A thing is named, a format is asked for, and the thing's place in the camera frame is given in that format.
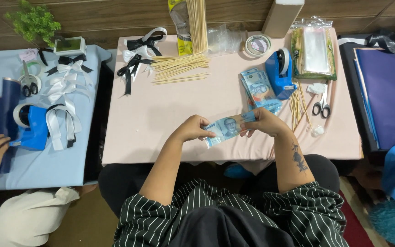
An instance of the forearm tattoo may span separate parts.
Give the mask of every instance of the forearm tattoo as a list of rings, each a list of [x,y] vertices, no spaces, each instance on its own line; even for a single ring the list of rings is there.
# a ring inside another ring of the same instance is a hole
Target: forearm tattoo
[[[297,163],[298,168],[300,169],[300,173],[303,171],[304,173],[305,170],[308,169],[306,165],[304,165],[304,159],[303,157],[298,153],[298,145],[295,145],[294,141],[292,140],[292,145],[293,145],[293,152],[294,152],[294,161]]]

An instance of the stack of banknotes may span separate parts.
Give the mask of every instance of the stack of banknotes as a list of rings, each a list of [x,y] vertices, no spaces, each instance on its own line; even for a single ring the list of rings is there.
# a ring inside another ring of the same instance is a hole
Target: stack of banknotes
[[[248,109],[264,107],[276,114],[281,110],[281,101],[277,99],[265,71],[253,68],[241,73],[245,87]]]
[[[248,131],[247,129],[242,129],[240,125],[245,122],[254,121],[254,112],[251,111],[239,115],[224,117],[205,127],[202,127],[204,130],[214,132],[216,134],[216,137],[207,137],[205,139],[207,147],[211,148],[218,143],[233,138],[242,132]]]

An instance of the cardboard box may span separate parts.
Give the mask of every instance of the cardboard box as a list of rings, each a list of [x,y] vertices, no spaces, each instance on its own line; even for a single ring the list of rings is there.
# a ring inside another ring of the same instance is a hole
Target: cardboard box
[[[275,0],[263,25],[262,33],[284,38],[304,6],[304,0]]]

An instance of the woman's left hand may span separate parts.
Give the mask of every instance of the woman's left hand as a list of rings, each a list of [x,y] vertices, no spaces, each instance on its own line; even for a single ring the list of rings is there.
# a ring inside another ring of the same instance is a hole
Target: woman's left hand
[[[189,117],[181,126],[179,126],[171,135],[173,138],[177,138],[182,142],[191,141],[196,138],[203,140],[205,137],[216,137],[214,132],[205,131],[201,126],[207,126],[210,124],[206,118],[199,115],[193,115]]]

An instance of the scissors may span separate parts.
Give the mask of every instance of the scissors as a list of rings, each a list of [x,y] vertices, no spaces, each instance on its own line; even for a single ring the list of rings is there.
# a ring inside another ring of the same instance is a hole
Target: scissors
[[[30,97],[30,95],[37,94],[39,92],[37,87],[38,81],[35,76],[29,74],[29,69],[24,60],[22,60],[22,63],[24,64],[25,73],[25,75],[21,78],[21,82],[25,84],[24,87],[22,87],[22,93],[25,97]]]
[[[330,109],[330,106],[327,104],[327,87],[328,86],[329,86],[328,83],[326,83],[326,89],[323,93],[323,96],[321,97],[321,100],[313,105],[313,109],[312,109],[313,115],[319,115],[321,113],[321,116],[323,118],[329,118],[332,110]]]

